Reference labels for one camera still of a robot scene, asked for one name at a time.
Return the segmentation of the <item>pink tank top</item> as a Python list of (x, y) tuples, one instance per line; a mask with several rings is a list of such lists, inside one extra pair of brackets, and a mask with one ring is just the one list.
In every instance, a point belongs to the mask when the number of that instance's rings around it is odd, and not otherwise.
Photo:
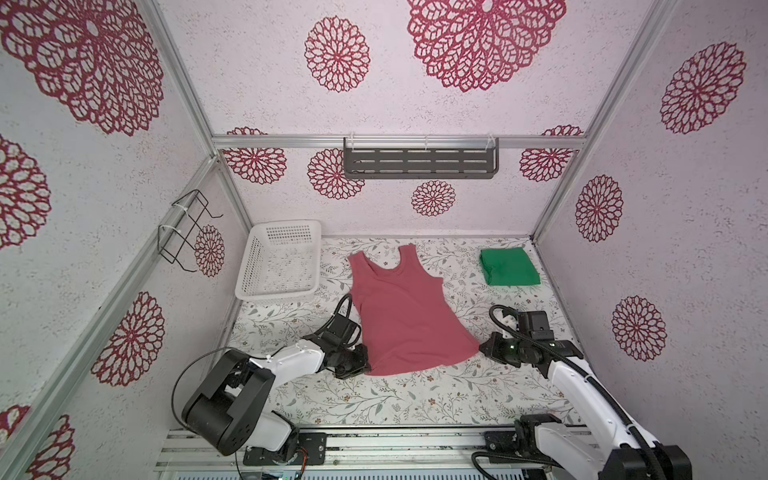
[(473, 357), (479, 342), (447, 303), (443, 279), (425, 270), (415, 245), (401, 245), (398, 253), (399, 263), (392, 269), (362, 251), (348, 257), (350, 294), (361, 320), (369, 374), (408, 374)]

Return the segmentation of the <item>green tank top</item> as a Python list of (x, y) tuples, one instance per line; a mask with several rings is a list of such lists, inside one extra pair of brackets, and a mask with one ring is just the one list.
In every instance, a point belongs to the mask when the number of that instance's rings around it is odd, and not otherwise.
[(539, 272), (522, 247), (483, 249), (480, 264), (490, 286), (534, 286), (541, 283)]

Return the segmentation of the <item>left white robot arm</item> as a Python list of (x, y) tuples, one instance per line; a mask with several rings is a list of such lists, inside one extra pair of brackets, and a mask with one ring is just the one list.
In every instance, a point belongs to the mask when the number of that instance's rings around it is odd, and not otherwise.
[(370, 370), (359, 342), (361, 326), (334, 314), (315, 332), (271, 355), (224, 348), (221, 357), (186, 401), (177, 422), (223, 456), (260, 450), (277, 463), (302, 455), (299, 428), (265, 406), (273, 389), (322, 371), (346, 380)]

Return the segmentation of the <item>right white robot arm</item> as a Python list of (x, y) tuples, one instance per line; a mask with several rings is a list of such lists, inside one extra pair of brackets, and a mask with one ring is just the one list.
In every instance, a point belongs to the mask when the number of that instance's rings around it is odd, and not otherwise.
[(690, 479), (689, 457), (636, 422), (598, 380), (583, 353), (555, 338), (543, 311), (518, 311), (496, 304), (497, 326), (479, 347), (487, 358), (520, 368), (531, 366), (550, 381), (581, 418), (569, 425), (553, 414), (519, 417), (511, 431), (488, 431), (485, 447), (472, 454), (497, 464), (558, 468), (574, 479)]

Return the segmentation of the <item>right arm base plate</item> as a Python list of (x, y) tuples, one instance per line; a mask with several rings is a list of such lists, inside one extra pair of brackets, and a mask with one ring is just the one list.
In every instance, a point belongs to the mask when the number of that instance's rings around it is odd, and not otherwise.
[(485, 449), (491, 463), (533, 463), (557, 466), (551, 457), (543, 454), (534, 443), (515, 430), (490, 430), (483, 433)]

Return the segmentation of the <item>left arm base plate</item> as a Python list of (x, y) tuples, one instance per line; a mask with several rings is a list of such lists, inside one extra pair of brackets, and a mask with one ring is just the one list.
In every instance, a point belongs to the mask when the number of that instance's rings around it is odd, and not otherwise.
[(277, 451), (247, 447), (242, 463), (245, 466), (316, 466), (325, 463), (328, 435), (324, 432), (291, 434)]

